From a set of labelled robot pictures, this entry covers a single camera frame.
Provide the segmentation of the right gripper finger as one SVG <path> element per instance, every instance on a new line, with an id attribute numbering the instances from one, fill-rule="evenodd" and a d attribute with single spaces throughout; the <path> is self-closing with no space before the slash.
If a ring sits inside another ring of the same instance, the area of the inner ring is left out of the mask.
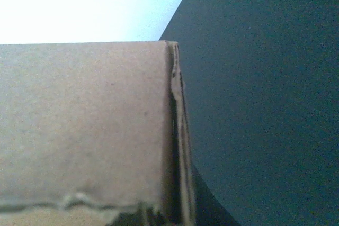
<path id="1" fill-rule="evenodd" d="M 196 225 L 241 226 L 219 203 L 194 165 L 192 166 L 192 172 L 197 206 Z"/>

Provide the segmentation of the brown cardboard box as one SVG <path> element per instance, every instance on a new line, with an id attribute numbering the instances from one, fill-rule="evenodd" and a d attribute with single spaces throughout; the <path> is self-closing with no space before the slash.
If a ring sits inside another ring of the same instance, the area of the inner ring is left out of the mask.
<path id="1" fill-rule="evenodd" d="M 172 41 L 1 46 L 1 225 L 195 225 Z"/>

